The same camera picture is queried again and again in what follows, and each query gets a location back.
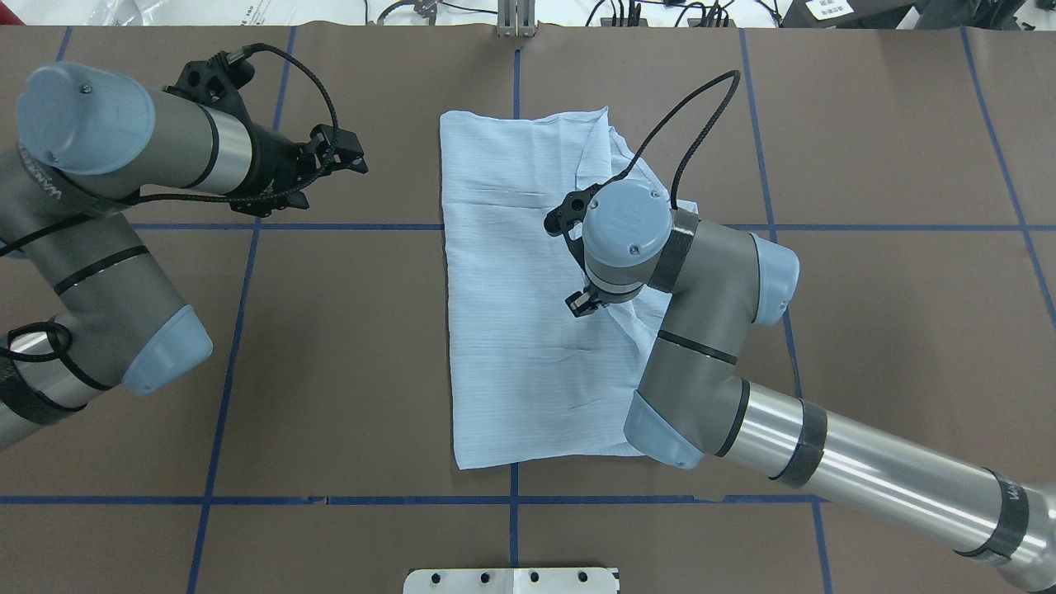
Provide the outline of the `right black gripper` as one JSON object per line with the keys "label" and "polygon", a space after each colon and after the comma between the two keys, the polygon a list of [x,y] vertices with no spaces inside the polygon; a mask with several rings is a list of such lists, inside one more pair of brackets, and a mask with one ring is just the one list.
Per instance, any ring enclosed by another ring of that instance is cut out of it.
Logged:
{"label": "right black gripper", "polygon": [[561,204],[544,216],[544,231],[550,237],[561,237],[565,247],[576,261],[582,274],[583,289],[570,294],[565,305],[574,318],[582,318],[595,313],[600,307],[607,307],[610,301],[586,271],[586,248],[583,241],[582,225],[585,222],[589,205],[602,184],[592,184],[581,191],[567,193]]}

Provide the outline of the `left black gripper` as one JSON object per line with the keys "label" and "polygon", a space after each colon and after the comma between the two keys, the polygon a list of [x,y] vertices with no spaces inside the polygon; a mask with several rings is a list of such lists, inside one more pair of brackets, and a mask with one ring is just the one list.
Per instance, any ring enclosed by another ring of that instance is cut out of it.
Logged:
{"label": "left black gripper", "polygon": [[305,143],[287,140],[249,115],[242,87],[254,78],[252,52],[218,52],[182,68],[163,91],[196,105],[209,125],[211,148],[203,172],[185,185],[230,208],[308,210],[305,188],[334,172],[366,174],[365,150],[354,132],[315,125]]}

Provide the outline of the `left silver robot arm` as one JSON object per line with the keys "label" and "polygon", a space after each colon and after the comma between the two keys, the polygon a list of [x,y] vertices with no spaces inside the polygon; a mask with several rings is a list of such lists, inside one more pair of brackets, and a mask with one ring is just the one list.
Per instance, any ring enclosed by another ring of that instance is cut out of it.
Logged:
{"label": "left silver robot arm", "polygon": [[266,218],[309,207],[334,172],[366,173],[325,86],[327,123],[304,142],[252,120],[242,87],[268,44],[191,61],[150,90],[122,73],[56,61],[31,73],[2,154],[2,254],[34,264],[64,311],[2,335],[2,447],[80,413],[117,386],[153,394],[211,357],[195,308],[125,217],[161,200]]}

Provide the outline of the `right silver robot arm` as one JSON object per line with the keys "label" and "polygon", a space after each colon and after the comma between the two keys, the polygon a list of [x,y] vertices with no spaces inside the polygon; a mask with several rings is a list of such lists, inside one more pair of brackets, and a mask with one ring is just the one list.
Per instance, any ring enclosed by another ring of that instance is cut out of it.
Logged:
{"label": "right silver robot arm", "polygon": [[737,375],[751,326],[780,321],[799,280],[793,250],[703,219],[648,184],[611,179],[544,216],[585,285],[577,318],[668,294],[624,437],[677,469],[706,456],[900,524],[1010,584],[1052,593],[1054,486],[1030,485]]}

